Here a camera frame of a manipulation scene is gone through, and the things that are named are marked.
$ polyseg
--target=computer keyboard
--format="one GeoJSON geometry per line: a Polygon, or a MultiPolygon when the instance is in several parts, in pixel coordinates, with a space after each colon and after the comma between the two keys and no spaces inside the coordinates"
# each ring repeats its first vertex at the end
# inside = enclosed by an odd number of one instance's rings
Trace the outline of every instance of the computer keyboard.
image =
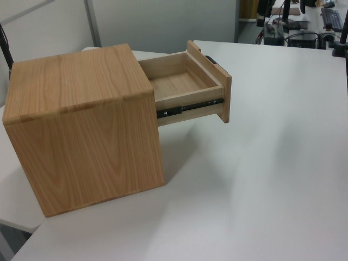
{"type": "Polygon", "coordinates": [[[343,23],[339,13],[336,10],[321,8],[321,15],[324,25],[332,23],[332,30],[335,32],[342,32],[343,23]]]}

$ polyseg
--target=white desk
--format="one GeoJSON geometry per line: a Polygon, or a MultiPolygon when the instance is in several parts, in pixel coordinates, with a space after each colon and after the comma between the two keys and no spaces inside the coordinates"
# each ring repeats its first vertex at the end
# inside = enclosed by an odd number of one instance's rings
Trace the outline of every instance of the white desk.
{"type": "Polygon", "coordinates": [[[46,219],[13,261],[348,260],[344,59],[196,43],[233,76],[231,122],[160,127],[166,186],[46,219]]]}
{"type": "MultiPolygon", "coordinates": [[[[137,59],[147,59],[165,54],[133,51],[137,59]]],[[[4,107],[0,108],[0,119],[4,107]]],[[[45,216],[30,187],[23,168],[0,124],[0,223],[34,233],[45,216]]]]}

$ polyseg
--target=white wall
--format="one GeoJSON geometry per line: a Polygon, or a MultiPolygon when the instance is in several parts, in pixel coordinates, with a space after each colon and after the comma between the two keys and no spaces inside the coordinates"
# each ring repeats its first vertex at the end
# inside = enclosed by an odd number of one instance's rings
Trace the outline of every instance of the white wall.
{"type": "Polygon", "coordinates": [[[234,41],[237,0],[93,0],[102,46],[184,51],[187,40],[234,41]]]}
{"type": "MultiPolygon", "coordinates": [[[[21,4],[21,1],[8,2],[21,4]]],[[[93,46],[83,0],[55,0],[3,28],[16,61],[75,52],[93,46]]],[[[7,88],[8,67],[0,52],[0,106],[4,104],[7,88]]]]}

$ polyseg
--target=wood grain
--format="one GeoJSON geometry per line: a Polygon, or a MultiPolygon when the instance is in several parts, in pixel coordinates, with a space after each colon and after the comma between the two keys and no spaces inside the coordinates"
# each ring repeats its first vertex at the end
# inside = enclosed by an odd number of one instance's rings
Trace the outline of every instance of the wood grain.
{"type": "Polygon", "coordinates": [[[3,115],[15,124],[152,94],[128,45],[14,63],[3,115]]]}
{"type": "Polygon", "coordinates": [[[45,216],[164,185],[153,95],[6,131],[45,216]]]}
{"type": "Polygon", "coordinates": [[[207,88],[206,85],[199,85],[188,72],[153,78],[150,83],[156,100],[207,88]]]}
{"type": "Polygon", "coordinates": [[[156,110],[164,110],[176,106],[185,106],[199,102],[210,101],[223,98],[223,86],[215,86],[200,91],[187,92],[184,95],[178,94],[170,97],[164,97],[156,100],[156,110]]]}
{"type": "Polygon", "coordinates": [[[138,61],[148,79],[186,72],[186,52],[138,61]]]}
{"type": "Polygon", "coordinates": [[[257,17],[258,0],[240,1],[239,18],[255,19],[257,17]]]}
{"type": "Polygon", "coordinates": [[[221,84],[225,87],[225,93],[223,98],[223,112],[219,114],[219,117],[224,123],[229,122],[229,106],[231,102],[231,85],[232,76],[228,74],[219,64],[213,64],[207,57],[201,53],[201,49],[192,41],[188,41],[187,45],[188,55],[197,64],[201,64],[206,68],[221,84]]]}

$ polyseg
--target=cabinet top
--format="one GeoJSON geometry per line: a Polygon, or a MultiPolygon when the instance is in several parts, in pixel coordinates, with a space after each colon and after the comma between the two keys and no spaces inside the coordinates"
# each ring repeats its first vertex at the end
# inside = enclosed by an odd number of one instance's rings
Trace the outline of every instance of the cabinet top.
{"type": "Polygon", "coordinates": [[[4,125],[153,95],[127,44],[14,63],[4,125]]]}

